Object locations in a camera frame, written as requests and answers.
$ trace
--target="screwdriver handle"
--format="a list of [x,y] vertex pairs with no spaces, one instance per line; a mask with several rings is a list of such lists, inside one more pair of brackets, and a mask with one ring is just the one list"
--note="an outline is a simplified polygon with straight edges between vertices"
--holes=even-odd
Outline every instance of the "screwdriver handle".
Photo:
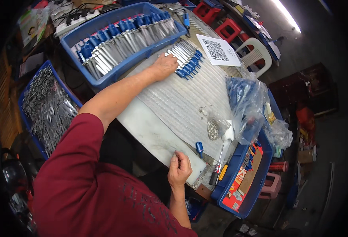
[[210,179],[210,185],[216,185],[216,182],[218,180],[218,173],[212,172],[211,179]]
[[224,177],[224,174],[225,174],[225,171],[227,171],[227,168],[228,168],[228,164],[225,164],[223,169],[221,170],[220,172],[220,175],[219,175],[219,181],[221,181]]

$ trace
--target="bubble wrap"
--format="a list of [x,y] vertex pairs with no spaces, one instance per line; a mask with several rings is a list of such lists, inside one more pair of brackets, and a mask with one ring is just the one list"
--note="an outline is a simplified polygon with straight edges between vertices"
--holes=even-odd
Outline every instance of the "bubble wrap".
[[[166,50],[150,56],[128,76],[149,67],[157,60],[157,55]],[[218,160],[223,142],[220,138],[214,141],[208,138],[207,118],[199,112],[199,108],[216,111],[225,120],[232,118],[232,111],[228,102],[225,72],[219,66],[212,65],[207,58],[202,60],[198,73],[189,81],[173,73],[167,79],[148,86],[137,97],[180,139],[194,148],[195,143],[201,141],[204,152]]]

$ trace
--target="blue screwdriver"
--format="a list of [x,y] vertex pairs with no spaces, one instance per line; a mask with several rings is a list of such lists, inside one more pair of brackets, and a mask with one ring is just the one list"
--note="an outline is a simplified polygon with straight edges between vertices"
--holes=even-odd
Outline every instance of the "blue screwdriver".
[[203,159],[202,153],[203,153],[203,150],[204,150],[204,149],[203,149],[203,144],[202,144],[202,142],[201,142],[201,141],[197,142],[197,143],[195,144],[195,147],[196,147],[196,152],[199,153],[199,154],[200,154],[200,158]]

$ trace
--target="hand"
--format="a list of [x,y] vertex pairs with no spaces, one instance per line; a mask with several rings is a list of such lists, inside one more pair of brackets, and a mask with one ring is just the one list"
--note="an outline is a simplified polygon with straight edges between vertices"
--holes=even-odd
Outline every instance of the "hand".
[[165,56],[165,53],[162,53],[157,61],[149,68],[153,70],[155,80],[162,81],[172,74],[178,66],[179,64],[177,58],[175,58],[172,54]]
[[188,156],[176,150],[171,158],[169,173],[167,174],[173,193],[184,192],[185,182],[192,172]]

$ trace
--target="yellow screwdriver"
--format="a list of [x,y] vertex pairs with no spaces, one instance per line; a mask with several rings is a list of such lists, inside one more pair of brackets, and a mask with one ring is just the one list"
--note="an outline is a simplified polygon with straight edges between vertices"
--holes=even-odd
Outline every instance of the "yellow screwdriver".
[[227,163],[225,163],[223,169],[221,170],[220,175],[219,175],[219,181],[221,181],[223,179],[225,171],[227,171],[228,164],[229,164],[231,157],[232,157],[232,155],[229,156]]

